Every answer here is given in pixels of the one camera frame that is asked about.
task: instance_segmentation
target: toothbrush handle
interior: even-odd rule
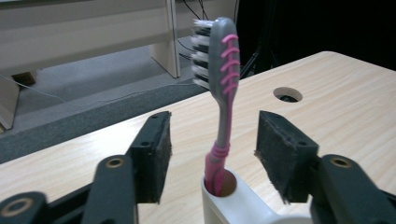
[[[212,150],[205,157],[205,187],[215,196],[220,196],[223,178],[225,158],[230,151],[230,144],[226,147],[218,147],[215,143]]]

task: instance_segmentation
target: pink and gray toothbrush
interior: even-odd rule
[[[197,50],[191,55],[192,71],[199,78],[195,82],[209,88],[219,104],[218,137],[205,157],[205,187],[211,194],[220,196],[225,159],[230,150],[233,98],[240,77],[238,36],[232,20],[217,18],[195,21],[191,42]]]

